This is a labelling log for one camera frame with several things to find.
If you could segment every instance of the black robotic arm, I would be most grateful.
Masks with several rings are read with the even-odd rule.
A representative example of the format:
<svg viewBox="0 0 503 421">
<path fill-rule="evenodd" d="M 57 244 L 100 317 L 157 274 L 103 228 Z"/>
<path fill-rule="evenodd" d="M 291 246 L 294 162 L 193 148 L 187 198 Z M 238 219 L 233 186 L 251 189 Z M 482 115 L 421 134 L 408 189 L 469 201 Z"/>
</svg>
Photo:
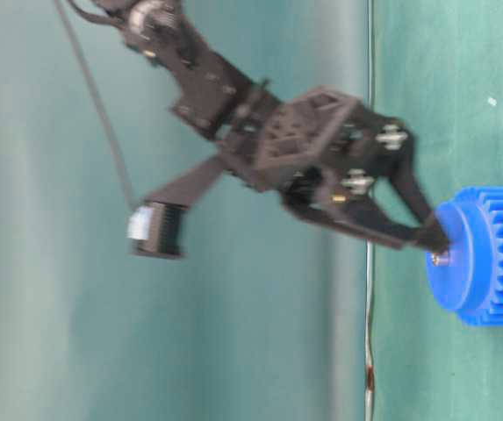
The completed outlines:
<svg viewBox="0 0 503 421">
<path fill-rule="evenodd" d="M 402 122 L 325 87 L 283 103 L 268 82 L 252 82 L 207 46 L 181 0 L 92 1 L 104 15 L 68 0 L 83 18 L 119 29 L 127 46 L 166 68 L 182 92 L 172 112 L 219 150 L 146 197 L 130 226 L 136 253 L 179 257 L 183 214 L 223 172 L 258 192 L 278 191 L 284 207 L 308 223 L 394 248 L 448 249 L 413 176 L 415 137 Z M 419 227 L 390 220 L 370 197 L 382 177 Z"/>
</svg>

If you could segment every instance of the cable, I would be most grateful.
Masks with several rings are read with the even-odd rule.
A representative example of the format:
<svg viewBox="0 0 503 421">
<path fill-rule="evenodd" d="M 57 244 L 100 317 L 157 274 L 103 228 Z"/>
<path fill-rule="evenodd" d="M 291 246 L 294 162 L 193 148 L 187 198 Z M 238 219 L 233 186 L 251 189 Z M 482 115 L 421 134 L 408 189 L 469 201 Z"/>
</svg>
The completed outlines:
<svg viewBox="0 0 503 421">
<path fill-rule="evenodd" d="M 95 78 L 91 73 L 89 64 L 82 50 L 82 46 L 79 42 L 79 39 L 77 38 L 77 35 L 75 34 L 74 28 L 71 25 L 68 15 L 64 10 L 64 6 L 61 0 L 54 0 L 54 5 L 56 7 L 56 10 L 58 11 L 62 25 L 66 30 L 68 40 L 72 46 L 72 49 L 74 50 L 74 55 L 77 58 L 77 62 L 83 73 L 83 78 L 89 89 L 91 100 L 95 105 L 101 126 L 104 129 L 104 134 L 107 139 L 107 143 L 109 144 L 109 148 L 111 149 L 112 158 L 114 159 L 114 165 L 117 170 L 117 175 L 120 180 L 120 185 L 125 197 L 126 205 L 131 210 L 135 210 L 137 207 L 136 200 L 134 199 L 132 182 L 126 169 L 125 158 L 122 153 L 122 149 L 120 148 L 119 138 L 112 127 L 111 120 L 109 119 L 109 114 L 104 107 L 103 99 L 101 98 L 101 94 L 99 93 L 99 89 L 97 88 L 97 84 L 95 83 Z"/>
<path fill-rule="evenodd" d="M 374 89 L 376 77 L 375 61 L 375 33 L 374 33 L 374 0 L 368 0 L 368 98 L 369 106 L 374 109 Z M 372 421 L 374 417 L 374 360 L 372 356 L 372 306 L 374 303 L 374 258 L 373 243 L 366 245 L 366 320 L 364 326 L 364 366 L 366 372 L 366 386 L 364 391 L 364 421 Z"/>
</svg>

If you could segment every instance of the plastic gear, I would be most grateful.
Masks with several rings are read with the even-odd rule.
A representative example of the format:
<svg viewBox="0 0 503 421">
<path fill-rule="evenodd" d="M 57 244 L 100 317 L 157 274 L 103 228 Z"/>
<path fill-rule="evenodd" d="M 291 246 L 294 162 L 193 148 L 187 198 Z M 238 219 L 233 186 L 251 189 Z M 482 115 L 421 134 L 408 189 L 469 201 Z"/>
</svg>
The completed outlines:
<svg viewBox="0 0 503 421">
<path fill-rule="evenodd" d="M 503 326 L 503 188 L 463 189 L 436 214 L 452 247 L 427 255 L 435 299 L 467 325 Z"/>
</svg>

